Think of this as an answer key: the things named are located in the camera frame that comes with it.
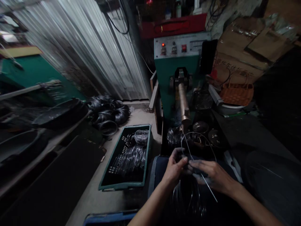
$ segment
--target blue container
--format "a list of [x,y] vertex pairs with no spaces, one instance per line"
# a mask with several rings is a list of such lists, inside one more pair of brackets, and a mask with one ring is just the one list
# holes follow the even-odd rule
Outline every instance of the blue container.
[[116,213],[89,214],[86,216],[83,226],[116,225],[116,223],[124,223],[127,225],[137,212],[138,209]]

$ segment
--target green plastic crate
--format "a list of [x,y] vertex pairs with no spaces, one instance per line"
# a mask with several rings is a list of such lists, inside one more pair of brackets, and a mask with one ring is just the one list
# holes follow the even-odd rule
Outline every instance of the green plastic crate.
[[[128,181],[115,173],[115,170],[113,169],[113,164],[115,159],[118,157],[118,155],[121,153],[125,153],[127,148],[129,147],[129,144],[126,141],[127,135],[134,133],[137,130],[149,131],[146,154],[145,154],[146,156],[145,156],[144,174],[143,177],[141,177],[141,181]],[[153,135],[151,133],[150,124],[123,127],[122,133],[119,136],[118,142],[115,145],[114,151],[110,157],[109,163],[107,164],[103,177],[98,186],[98,190],[116,191],[116,190],[124,190],[124,189],[129,189],[134,187],[143,187],[146,178],[146,170],[147,170],[149,154],[152,148],[152,141],[153,141]]]

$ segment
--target corrugated metal wall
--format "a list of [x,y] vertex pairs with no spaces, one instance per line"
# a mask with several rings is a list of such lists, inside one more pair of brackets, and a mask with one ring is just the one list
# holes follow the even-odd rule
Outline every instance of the corrugated metal wall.
[[[10,6],[19,1],[1,0]],[[121,100],[149,99],[148,75],[138,59],[130,33],[122,35],[109,26],[94,0],[41,1],[13,14],[29,30],[28,40],[45,59],[84,93],[93,87]],[[119,9],[109,16],[125,31]]]

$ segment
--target red switch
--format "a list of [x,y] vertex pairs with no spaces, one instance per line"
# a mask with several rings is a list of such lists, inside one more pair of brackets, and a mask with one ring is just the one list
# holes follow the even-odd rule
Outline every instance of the red switch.
[[187,45],[182,45],[182,52],[187,52]]

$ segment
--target forearm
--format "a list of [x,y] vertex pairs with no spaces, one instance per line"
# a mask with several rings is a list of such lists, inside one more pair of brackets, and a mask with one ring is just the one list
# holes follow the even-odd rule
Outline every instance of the forearm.
[[281,222],[266,209],[257,199],[255,199],[241,184],[237,184],[234,192],[229,195],[251,218],[257,226],[278,226]]
[[128,226],[155,225],[171,191],[172,187],[161,181]]

